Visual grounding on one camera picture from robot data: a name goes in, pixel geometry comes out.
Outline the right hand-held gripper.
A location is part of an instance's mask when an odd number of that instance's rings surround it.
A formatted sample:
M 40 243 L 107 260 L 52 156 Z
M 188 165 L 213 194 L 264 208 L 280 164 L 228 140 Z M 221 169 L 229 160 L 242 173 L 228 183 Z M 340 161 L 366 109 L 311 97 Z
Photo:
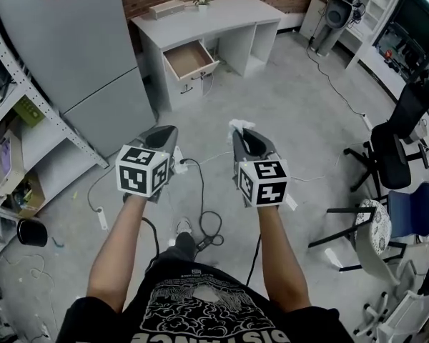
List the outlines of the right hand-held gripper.
M 287 161 L 275 145 L 252 129 L 234 130 L 234 181 L 246 207 L 281 205 L 290 181 Z

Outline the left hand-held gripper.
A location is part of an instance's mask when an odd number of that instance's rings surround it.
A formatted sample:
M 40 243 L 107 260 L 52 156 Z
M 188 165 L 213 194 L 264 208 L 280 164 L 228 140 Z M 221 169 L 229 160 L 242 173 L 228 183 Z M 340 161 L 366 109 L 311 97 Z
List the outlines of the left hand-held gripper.
M 139 135 L 139 146 L 124 145 L 115 161 L 117 188 L 157 203 L 174 174 L 178 128 L 156 126 Z

